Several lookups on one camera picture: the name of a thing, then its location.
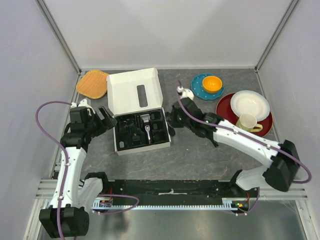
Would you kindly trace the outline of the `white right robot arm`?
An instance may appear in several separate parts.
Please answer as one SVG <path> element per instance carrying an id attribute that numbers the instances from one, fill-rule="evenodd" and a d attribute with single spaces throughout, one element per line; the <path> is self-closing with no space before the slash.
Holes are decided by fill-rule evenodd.
<path id="1" fill-rule="evenodd" d="M 240 197 L 246 191 L 265 185 L 281 192 L 290 189 L 300 168 L 293 142 L 268 140 L 240 129 L 215 113 L 203 113 L 188 88 L 178 86 L 176 94 L 177 102 L 172 105 L 171 112 L 165 114 L 171 134 L 175 134 L 176 128 L 187 128 L 197 137 L 210 140 L 215 147 L 226 144 L 261 163 L 260 167 L 241 169 L 233 175 L 229 184 L 233 196 Z"/>

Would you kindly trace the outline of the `black comb attachment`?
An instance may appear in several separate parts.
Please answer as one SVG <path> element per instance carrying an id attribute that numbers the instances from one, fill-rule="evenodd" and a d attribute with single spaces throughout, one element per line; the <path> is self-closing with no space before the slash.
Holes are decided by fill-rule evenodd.
<path id="1" fill-rule="evenodd" d="M 219 144 L 215 140 L 212 139 L 211 142 L 215 148 L 217 148 L 219 146 Z"/>

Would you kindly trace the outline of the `black clipper guard comb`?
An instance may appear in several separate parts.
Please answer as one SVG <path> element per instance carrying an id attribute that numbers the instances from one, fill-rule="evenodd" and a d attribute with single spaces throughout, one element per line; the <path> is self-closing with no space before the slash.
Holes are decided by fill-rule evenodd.
<path id="1" fill-rule="evenodd" d="M 154 121 L 152 123 L 152 130 L 153 131 L 162 131 L 164 129 L 164 124 L 162 121 Z"/>
<path id="2" fill-rule="evenodd" d="M 154 111 L 150 113 L 150 119 L 152 121 L 161 121 L 162 120 L 162 114 L 159 111 Z"/>
<path id="3" fill-rule="evenodd" d="M 153 134 L 153 140 L 155 143 L 160 143 L 167 140 L 167 135 L 164 131 L 155 132 Z"/>

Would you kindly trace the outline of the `white clipper kit box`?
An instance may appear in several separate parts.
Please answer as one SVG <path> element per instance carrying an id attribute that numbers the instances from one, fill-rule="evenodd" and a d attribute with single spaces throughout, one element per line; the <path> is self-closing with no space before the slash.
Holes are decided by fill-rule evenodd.
<path id="1" fill-rule="evenodd" d="M 156 68 L 147 68 L 128 72 L 110 74 L 107 76 L 108 108 L 113 118 L 117 120 L 113 129 L 115 152 L 121 155 L 151 151 L 171 146 L 165 111 L 162 107 L 163 94 Z M 141 120 L 141 115 L 160 112 L 164 129 L 153 131 L 150 118 L 151 144 L 148 143 Z M 154 142 L 154 133 L 165 132 L 166 141 Z M 132 145 L 132 136 L 139 135 L 141 144 Z M 125 148 L 120 148 L 119 142 L 124 142 Z"/>

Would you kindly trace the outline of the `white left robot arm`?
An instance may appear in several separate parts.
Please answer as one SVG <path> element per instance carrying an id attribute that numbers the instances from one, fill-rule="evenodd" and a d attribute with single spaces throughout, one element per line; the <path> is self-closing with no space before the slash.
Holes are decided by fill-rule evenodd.
<path id="1" fill-rule="evenodd" d="M 117 121 L 103 106 L 94 110 L 90 100 L 69 103 L 70 122 L 57 142 L 61 148 L 61 166 L 52 199 L 39 213 L 39 220 L 52 239 L 85 236 L 89 213 L 96 197 L 110 191 L 104 172 L 89 173 L 83 186 L 80 175 L 92 139 L 113 129 Z"/>

